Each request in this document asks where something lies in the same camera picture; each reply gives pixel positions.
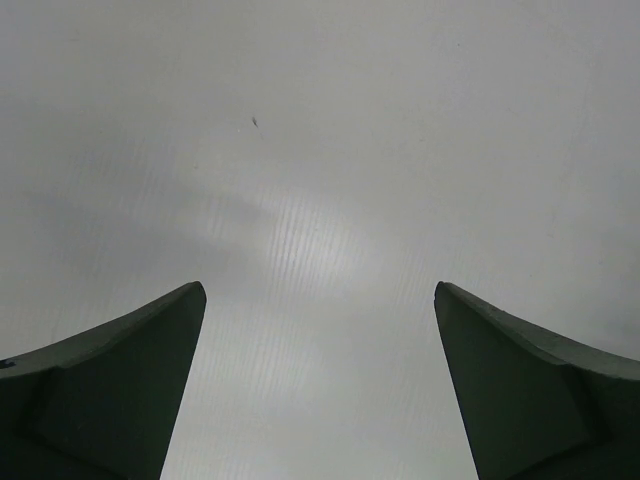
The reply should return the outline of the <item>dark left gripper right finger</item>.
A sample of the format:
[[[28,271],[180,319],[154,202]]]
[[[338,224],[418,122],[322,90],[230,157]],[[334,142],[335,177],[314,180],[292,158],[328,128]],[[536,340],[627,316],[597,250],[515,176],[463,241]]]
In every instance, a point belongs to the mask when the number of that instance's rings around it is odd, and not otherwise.
[[[481,479],[636,479],[639,363],[449,282],[437,326]]]

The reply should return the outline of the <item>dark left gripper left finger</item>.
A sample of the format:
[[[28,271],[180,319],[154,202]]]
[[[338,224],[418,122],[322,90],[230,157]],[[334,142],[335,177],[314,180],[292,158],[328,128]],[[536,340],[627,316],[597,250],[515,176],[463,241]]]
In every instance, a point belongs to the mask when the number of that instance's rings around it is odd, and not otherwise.
[[[2,360],[2,478],[159,478],[205,308],[203,285],[190,282]]]

